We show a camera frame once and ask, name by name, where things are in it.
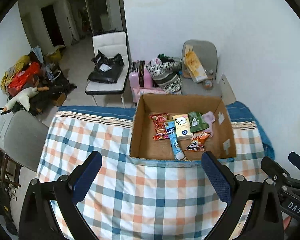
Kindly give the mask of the orange sunflower seed packet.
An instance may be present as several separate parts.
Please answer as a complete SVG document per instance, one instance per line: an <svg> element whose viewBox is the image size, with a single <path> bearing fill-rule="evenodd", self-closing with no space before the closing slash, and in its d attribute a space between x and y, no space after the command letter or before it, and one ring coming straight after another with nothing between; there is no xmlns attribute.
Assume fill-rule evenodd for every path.
<svg viewBox="0 0 300 240"><path fill-rule="evenodd" d="M185 148L186 151L202 152L205 150L205 142L209 139L211 132L200 131L194 133L190 139L190 144Z"/></svg>

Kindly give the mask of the flat cardboard piece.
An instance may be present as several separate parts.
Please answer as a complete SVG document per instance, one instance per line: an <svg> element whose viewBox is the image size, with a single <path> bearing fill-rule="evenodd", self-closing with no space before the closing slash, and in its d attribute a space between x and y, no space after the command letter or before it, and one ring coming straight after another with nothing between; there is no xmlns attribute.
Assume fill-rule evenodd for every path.
<svg viewBox="0 0 300 240"><path fill-rule="evenodd" d="M227 80L226 76L222 74L221 79L218 83L221 93L222 93L222 100L225 105L232 104L236 101L235 94L230 86L229 81Z"/></svg>

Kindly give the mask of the purple socks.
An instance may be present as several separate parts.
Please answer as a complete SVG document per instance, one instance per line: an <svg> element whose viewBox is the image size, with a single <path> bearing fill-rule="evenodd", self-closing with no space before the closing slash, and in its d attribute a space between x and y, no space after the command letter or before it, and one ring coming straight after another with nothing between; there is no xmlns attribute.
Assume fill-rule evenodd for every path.
<svg viewBox="0 0 300 240"><path fill-rule="evenodd" d="M208 127L204 129L204 132L210 133L210 138L213 137L213 128L212 125L215 122L215 116L211 111L208 111L207 113L202 115L202 120L205 122Z"/></svg>

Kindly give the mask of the white leather chair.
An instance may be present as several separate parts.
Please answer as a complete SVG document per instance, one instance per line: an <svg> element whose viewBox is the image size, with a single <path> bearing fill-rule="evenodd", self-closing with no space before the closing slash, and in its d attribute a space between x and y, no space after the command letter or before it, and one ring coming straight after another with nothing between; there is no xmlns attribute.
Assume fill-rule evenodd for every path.
<svg viewBox="0 0 300 240"><path fill-rule="evenodd" d="M93 36L95 57L91 59L94 70L88 76L85 93L96 95L119 94L122 105L129 74L129 55L127 35L124 31L115 31Z"/></svg>

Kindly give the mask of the open cardboard box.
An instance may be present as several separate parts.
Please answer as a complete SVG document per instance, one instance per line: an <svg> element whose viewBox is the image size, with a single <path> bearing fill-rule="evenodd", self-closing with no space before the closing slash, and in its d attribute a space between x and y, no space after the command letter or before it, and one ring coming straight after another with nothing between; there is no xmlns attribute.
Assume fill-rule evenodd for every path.
<svg viewBox="0 0 300 240"><path fill-rule="evenodd" d="M234 158L236 146L221 98L145 94L133 121L129 156L136 160L199 161L205 151Z"/></svg>

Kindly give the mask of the blue wet wipes packet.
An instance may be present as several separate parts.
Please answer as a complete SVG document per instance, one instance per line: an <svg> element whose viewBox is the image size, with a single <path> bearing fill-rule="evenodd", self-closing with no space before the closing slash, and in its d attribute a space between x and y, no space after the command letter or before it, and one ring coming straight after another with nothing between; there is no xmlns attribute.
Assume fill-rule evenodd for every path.
<svg viewBox="0 0 300 240"><path fill-rule="evenodd" d="M172 152L174 154L175 160L186 160L185 154L183 153L183 151L181 150L178 144L174 121L173 120L166 121L165 128L171 143Z"/></svg>

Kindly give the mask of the pink suitcase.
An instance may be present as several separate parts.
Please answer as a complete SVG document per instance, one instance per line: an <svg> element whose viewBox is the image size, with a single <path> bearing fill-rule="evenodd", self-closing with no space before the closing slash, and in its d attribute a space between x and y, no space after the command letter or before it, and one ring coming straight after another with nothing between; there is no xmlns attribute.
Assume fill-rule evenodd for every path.
<svg viewBox="0 0 300 240"><path fill-rule="evenodd" d="M145 63L145 61L132 62L129 69L130 89L135 104L138 103L141 95L165 94L161 88L154 87L153 79L146 69Z"/></svg>

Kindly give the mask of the green snack packet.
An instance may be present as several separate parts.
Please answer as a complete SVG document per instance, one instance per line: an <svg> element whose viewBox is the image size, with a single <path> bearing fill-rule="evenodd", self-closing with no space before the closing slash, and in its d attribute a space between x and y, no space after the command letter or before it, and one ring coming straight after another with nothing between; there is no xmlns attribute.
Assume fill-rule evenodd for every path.
<svg viewBox="0 0 300 240"><path fill-rule="evenodd" d="M200 112L190 112L188 113L188 117L190 122L190 131L192 133L200 132L209 128L209 124L203 120Z"/></svg>

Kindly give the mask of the yellow chips box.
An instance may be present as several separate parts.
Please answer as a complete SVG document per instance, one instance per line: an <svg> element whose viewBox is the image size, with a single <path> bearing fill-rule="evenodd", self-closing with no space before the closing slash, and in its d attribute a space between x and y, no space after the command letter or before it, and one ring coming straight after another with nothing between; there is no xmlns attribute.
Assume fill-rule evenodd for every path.
<svg viewBox="0 0 300 240"><path fill-rule="evenodd" d="M193 46L189 44L185 46L184 63L194 83L200 83L207 79L205 69L194 52Z"/></svg>

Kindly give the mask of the plaid checked tablecloth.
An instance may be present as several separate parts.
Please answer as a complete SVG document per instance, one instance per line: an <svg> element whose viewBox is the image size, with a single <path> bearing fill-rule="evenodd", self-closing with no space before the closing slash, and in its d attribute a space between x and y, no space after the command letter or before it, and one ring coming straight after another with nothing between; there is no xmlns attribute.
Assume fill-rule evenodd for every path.
<svg viewBox="0 0 300 240"><path fill-rule="evenodd" d="M99 239L203 239L226 208L200 163L139 165L129 156L135 109L62 107L37 168L70 174L93 151L102 167L78 209Z"/></svg>

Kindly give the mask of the red plastic bag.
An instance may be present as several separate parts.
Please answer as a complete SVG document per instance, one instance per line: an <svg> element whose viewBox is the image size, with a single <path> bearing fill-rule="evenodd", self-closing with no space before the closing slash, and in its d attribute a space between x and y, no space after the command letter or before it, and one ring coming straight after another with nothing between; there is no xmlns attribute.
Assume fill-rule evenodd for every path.
<svg viewBox="0 0 300 240"><path fill-rule="evenodd" d="M13 77L12 82L8 85L8 93L11 96L16 96L23 90L26 84L33 87L39 75L40 64L38 62L32 62L26 70L19 72Z"/></svg>

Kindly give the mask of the yellow tissue pack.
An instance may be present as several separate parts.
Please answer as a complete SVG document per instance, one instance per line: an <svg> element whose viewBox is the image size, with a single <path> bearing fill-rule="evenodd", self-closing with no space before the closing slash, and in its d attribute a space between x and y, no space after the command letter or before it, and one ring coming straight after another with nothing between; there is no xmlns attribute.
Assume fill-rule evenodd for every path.
<svg viewBox="0 0 300 240"><path fill-rule="evenodd" d="M190 122L187 114L179 114L172 116L175 123L175 132L177 135L177 140L187 140L193 136L190 131Z"/></svg>

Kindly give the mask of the tape roll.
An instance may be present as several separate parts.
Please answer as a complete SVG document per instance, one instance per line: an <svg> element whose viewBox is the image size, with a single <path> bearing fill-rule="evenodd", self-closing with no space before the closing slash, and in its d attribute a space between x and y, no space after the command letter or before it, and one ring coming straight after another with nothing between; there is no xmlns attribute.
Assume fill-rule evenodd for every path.
<svg viewBox="0 0 300 240"><path fill-rule="evenodd" d="M213 88L213 81L209 80L209 79L204 80L203 81L203 87L204 87L205 90L212 89Z"/></svg>

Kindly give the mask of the white goose plush toy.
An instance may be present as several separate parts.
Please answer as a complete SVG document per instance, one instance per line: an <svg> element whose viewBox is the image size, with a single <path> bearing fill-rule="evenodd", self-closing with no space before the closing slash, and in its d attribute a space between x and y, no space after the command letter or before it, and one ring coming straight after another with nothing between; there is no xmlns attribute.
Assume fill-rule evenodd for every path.
<svg viewBox="0 0 300 240"><path fill-rule="evenodd" d="M30 110L30 99L36 96L39 92L48 91L49 87L29 87L23 89L16 96L11 98L3 108L0 108L1 115L10 113L16 103L21 104L28 112Z"/></svg>

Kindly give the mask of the red snack packet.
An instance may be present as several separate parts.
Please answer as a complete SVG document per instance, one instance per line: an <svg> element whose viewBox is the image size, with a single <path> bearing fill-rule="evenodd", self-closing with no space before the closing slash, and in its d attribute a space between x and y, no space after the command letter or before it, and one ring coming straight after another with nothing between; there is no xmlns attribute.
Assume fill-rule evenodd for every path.
<svg viewBox="0 0 300 240"><path fill-rule="evenodd" d="M150 114L149 118L154 124L153 140L168 139L168 133L166 131L165 122L169 120L168 113Z"/></svg>

